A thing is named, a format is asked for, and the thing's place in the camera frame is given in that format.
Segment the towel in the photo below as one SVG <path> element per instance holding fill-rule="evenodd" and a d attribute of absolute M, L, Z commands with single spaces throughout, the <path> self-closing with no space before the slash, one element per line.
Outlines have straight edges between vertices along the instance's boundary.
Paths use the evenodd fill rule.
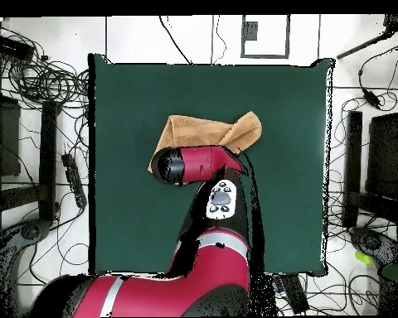
<path fill-rule="evenodd" d="M 238 154 L 260 138 L 261 129 L 261 122 L 252 111 L 240 117 L 234 124 L 172 115 L 167 120 L 155 153 L 165 147 L 224 145 Z M 150 162 L 148 171 L 152 173 Z"/>

